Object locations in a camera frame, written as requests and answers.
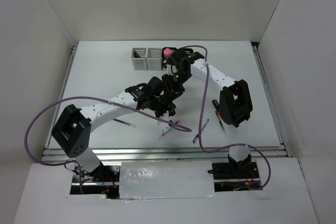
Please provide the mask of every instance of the white wall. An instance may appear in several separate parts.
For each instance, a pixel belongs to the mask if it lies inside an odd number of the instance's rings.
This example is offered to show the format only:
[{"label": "white wall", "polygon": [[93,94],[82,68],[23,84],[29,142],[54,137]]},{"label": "white wall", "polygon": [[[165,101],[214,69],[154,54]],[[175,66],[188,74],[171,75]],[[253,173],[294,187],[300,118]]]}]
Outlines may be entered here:
[{"label": "white wall", "polygon": [[259,52],[321,224],[336,212],[336,0],[280,0]]},{"label": "white wall", "polygon": [[260,41],[278,0],[49,0],[75,40]]},{"label": "white wall", "polygon": [[[13,223],[30,168],[25,128],[58,98],[70,45],[42,0],[0,0],[0,7],[0,222],[8,224]],[[29,146],[37,157],[51,116],[43,117],[31,133]]]}]

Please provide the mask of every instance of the black mounting bracket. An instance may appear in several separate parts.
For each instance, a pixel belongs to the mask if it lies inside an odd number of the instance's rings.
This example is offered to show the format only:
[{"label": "black mounting bracket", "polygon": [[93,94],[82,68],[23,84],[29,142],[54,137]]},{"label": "black mounting bracket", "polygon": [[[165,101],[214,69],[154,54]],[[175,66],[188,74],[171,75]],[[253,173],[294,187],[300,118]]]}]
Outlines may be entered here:
[{"label": "black mounting bracket", "polygon": [[260,44],[260,42],[253,42],[253,41],[251,41],[251,45],[252,45],[253,47],[256,47],[257,49],[258,49],[258,47],[259,47],[259,44]]},{"label": "black mounting bracket", "polygon": [[230,164],[230,170],[233,174],[239,174],[246,169],[252,163],[252,156],[248,154],[247,158],[239,162],[235,161],[230,155],[227,155]]},{"label": "black mounting bracket", "polygon": [[247,82],[235,81],[230,87],[224,87],[220,93],[219,113],[228,125],[238,127],[239,124],[250,118],[252,101]]},{"label": "black mounting bracket", "polygon": [[91,120],[73,104],[65,107],[51,134],[69,158],[82,154],[89,146]]}]

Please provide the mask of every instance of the red wire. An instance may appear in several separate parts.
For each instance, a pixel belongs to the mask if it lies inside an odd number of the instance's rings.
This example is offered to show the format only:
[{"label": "red wire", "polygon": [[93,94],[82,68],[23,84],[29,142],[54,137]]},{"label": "red wire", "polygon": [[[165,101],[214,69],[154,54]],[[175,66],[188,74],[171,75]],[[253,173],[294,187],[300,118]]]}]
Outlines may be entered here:
[{"label": "red wire", "polygon": [[111,177],[111,175],[110,174],[108,174],[108,173],[105,173],[107,176],[109,176],[109,178],[110,178],[110,180],[112,181],[112,183],[113,183],[113,185],[114,185],[114,180],[113,180],[113,178]]},{"label": "red wire", "polygon": [[252,174],[252,176],[253,176],[253,179],[252,179],[252,181],[254,180],[254,173],[253,172],[251,172],[250,170],[249,170],[249,172]]}]

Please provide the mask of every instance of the white arm segment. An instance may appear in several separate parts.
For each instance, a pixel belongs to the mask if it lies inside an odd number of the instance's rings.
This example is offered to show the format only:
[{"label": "white arm segment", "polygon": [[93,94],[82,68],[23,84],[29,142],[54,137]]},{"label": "white arm segment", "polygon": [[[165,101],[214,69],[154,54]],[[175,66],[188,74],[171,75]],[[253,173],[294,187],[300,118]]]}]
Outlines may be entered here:
[{"label": "white arm segment", "polygon": [[[122,92],[120,95],[109,99],[109,101],[127,105],[134,109],[137,107],[137,102],[134,101],[133,96],[126,92]],[[132,113],[133,111],[113,104],[101,102],[92,106],[83,107],[80,112],[85,118],[91,119],[92,132],[99,126],[119,116]],[[100,160],[90,147],[87,147],[81,155],[77,156],[76,161],[89,173],[100,165]]]},{"label": "white arm segment", "polygon": [[[120,95],[109,99],[109,101],[127,105],[134,109],[138,104],[138,102],[134,101],[134,97],[130,93],[126,92],[122,92]],[[133,111],[113,104],[101,102],[92,106],[81,108],[80,113],[82,113],[85,118],[91,119],[90,123],[92,132],[99,126],[119,116],[133,113]]]},{"label": "white arm segment", "polygon": [[[166,121],[170,121],[172,119],[172,116],[169,116],[169,113],[166,112],[160,118],[163,119],[163,120],[166,120]],[[172,129],[169,124],[166,124],[166,123],[163,123],[163,122],[160,122],[160,121],[158,121],[157,124],[158,124],[157,128],[163,134],[167,134]]]},{"label": "white arm segment", "polygon": [[[209,87],[216,91],[219,94],[222,91],[223,87],[230,87],[235,84],[235,79],[232,79],[222,72],[220,72],[217,68],[210,65],[209,66]],[[198,77],[203,82],[206,80],[206,67],[205,60],[199,59],[195,61],[194,64],[191,65],[191,74],[195,77]],[[243,121],[240,123],[239,127],[234,127],[233,125],[226,125],[225,129],[227,129],[229,137],[231,138],[231,143],[247,143],[247,121]],[[249,148],[247,146],[234,146],[229,150],[229,155],[236,162],[244,160],[249,154]]]},{"label": "white arm segment", "polygon": [[167,64],[166,66],[167,66],[167,74],[169,76],[172,76],[173,74],[176,73],[176,71],[177,71],[176,66],[172,66],[172,65],[169,65],[169,64]]}]

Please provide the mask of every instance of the pink ball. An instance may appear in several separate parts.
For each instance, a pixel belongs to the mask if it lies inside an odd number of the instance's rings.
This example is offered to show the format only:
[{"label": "pink ball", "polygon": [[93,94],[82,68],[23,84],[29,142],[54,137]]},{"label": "pink ball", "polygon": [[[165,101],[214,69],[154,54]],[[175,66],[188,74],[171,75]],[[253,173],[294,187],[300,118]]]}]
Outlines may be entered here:
[{"label": "pink ball", "polygon": [[173,52],[172,52],[169,48],[166,48],[166,49],[163,51],[163,57],[166,58],[166,59],[168,59],[168,58],[171,57],[172,53],[173,53]]}]

